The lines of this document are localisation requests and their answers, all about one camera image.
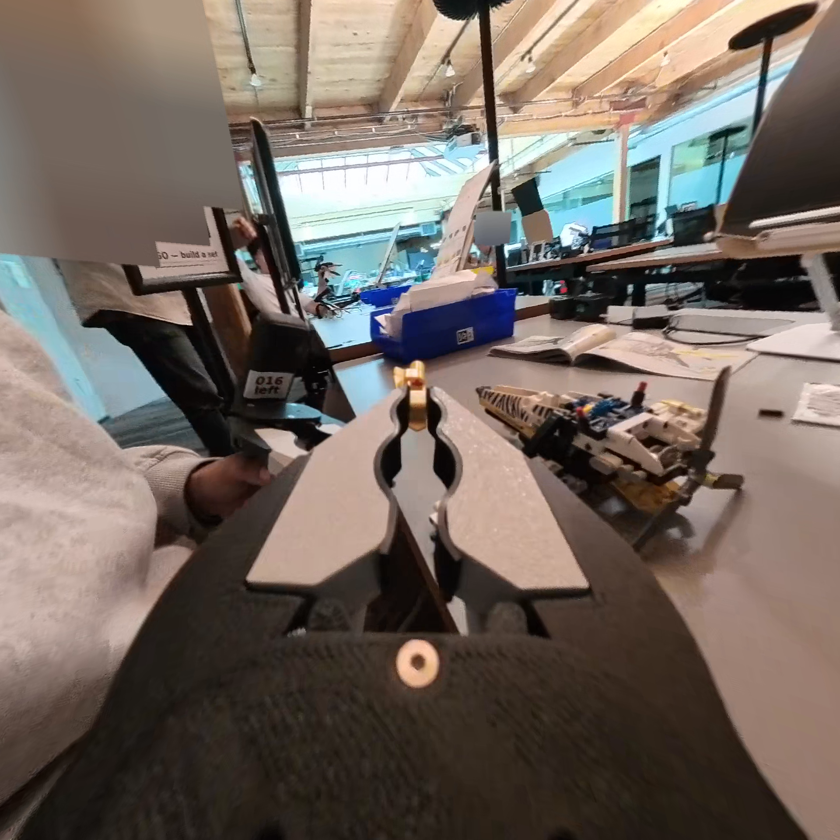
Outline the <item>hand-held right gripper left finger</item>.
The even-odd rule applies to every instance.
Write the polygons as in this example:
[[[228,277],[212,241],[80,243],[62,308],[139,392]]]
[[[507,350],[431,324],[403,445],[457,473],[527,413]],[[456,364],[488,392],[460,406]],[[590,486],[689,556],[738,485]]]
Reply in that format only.
[[[408,390],[391,391],[303,459],[245,582],[254,591],[374,599],[393,544],[397,504],[386,474],[400,449]]]

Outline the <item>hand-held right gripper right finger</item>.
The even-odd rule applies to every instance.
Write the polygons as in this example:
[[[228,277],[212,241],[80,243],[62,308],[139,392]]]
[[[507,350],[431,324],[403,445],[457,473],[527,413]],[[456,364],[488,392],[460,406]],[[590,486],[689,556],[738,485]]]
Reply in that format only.
[[[576,599],[590,582],[532,462],[443,389],[428,390],[437,504],[436,572],[481,629],[499,604]]]

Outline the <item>zebra striped lego helicopter model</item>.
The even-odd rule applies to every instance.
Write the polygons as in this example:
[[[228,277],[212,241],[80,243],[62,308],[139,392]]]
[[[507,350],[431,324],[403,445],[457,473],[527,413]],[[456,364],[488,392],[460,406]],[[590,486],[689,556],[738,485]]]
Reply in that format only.
[[[646,514],[633,540],[640,552],[698,489],[742,489],[743,476],[710,468],[731,376],[731,366],[718,373],[707,408],[649,402],[645,381],[626,400],[508,385],[481,385],[476,393],[485,413],[517,434],[522,453],[546,461],[574,493],[607,487]]]

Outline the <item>person's left forearm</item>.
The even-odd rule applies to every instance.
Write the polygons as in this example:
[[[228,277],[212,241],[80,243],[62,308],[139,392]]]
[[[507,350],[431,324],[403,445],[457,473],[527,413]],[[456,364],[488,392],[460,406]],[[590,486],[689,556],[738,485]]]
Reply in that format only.
[[[161,444],[125,448],[122,452],[146,480],[154,498],[156,545],[186,540],[200,544],[222,521],[218,516],[196,513],[188,499],[190,478],[217,458]]]

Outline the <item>lego sticker sheet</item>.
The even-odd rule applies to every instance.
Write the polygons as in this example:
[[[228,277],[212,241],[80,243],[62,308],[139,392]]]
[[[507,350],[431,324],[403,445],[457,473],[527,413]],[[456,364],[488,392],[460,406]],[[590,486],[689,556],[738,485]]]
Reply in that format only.
[[[825,427],[839,427],[839,392],[837,384],[803,384],[791,421]]]

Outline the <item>person's left hand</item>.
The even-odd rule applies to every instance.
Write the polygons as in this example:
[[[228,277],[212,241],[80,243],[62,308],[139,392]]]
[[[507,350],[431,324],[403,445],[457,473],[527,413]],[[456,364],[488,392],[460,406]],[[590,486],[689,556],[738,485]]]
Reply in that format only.
[[[210,527],[234,514],[272,478],[266,465],[242,453],[208,460],[187,478],[185,503],[195,520]]]

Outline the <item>black sign stand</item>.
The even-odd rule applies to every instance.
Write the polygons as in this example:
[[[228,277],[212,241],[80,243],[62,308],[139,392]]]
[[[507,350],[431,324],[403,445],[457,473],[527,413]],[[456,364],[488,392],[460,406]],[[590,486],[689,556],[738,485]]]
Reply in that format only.
[[[228,424],[231,381],[197,290],[178,292],[190,314],[185,334],[189,385],[181,385],[179,394],[186,399],[186,418],[205,444],[210,455],[233,454],[233,438]]]

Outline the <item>black framed paper sign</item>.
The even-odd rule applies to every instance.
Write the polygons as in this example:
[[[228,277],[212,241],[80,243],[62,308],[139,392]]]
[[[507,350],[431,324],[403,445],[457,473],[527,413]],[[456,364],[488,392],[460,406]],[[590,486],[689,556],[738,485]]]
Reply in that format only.
[[[236,285],[242,281],[223,209],[205,208],[205,220],[207,245],[157,243],[158,266],[122,266],[135,296]]]

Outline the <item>white poster board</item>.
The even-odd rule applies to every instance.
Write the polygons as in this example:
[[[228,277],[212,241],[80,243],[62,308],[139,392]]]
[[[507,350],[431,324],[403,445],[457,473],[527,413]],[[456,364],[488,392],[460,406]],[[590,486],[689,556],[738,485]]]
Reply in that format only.
[[[476,210],[497,170],[498,161],[491,161],[460,188],[444,226],[430,280],[450,277],[466,267],[467,255],[474,241]]]

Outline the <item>small black box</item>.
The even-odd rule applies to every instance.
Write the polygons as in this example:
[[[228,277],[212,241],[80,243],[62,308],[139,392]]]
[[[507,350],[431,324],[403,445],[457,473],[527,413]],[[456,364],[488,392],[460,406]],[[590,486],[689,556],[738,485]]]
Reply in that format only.
[[[554,320],[598,323],[611,303],[608,296],[599,293],[565,294],[549,300],[549,316]]]

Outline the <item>black metal pole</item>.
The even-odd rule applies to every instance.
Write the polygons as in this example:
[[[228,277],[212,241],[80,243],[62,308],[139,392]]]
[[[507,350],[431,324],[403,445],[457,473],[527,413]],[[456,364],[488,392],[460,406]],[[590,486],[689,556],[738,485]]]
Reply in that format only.
[[[502,210],[501,177],[499,174],[499,138],[497,125],[497,96],[493,39],[491,34],[491,12],[509,1],[433,1],[436,10],[445,18],[467,23],[478,20],[481,82],[486,120],[486,142],[490,173],[490,207],[494,212]]]

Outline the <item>long wooden desk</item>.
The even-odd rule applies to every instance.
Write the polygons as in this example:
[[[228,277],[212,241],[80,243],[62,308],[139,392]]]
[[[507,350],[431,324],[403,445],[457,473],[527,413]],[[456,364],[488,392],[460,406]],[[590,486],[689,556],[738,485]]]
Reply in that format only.
[[[655,239],[618,248],[590,250],[579,255],[541,259],[507,268],[507,284],[526,295],[551,295],[560,283],[610,271],[648,270],[667,266],[719,261],[715,243],[673,246],[671,238]]]

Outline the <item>grey flat laptop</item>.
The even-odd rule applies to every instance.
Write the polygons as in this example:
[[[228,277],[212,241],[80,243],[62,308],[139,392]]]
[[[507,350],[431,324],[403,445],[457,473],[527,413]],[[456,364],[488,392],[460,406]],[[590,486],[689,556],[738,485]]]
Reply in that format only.
[[[732,340],[768,338],[792,329],[796,321],[773,312],[686,308],[672,312],[664,331],[730,337]]]

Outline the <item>black round base stand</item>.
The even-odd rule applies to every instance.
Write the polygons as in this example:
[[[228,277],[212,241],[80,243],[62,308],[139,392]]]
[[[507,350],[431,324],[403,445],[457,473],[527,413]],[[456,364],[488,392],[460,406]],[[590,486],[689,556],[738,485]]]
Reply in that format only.
[[[774,41],[806,24],[814,17],[817,9],[817,2],[800,3],[787,7],[763,17],[729,39],[728,49],[734,53],[743,52],[756,46],[761,47],[759,80],[752,116],[751,137],[756,134],[763,115]]]

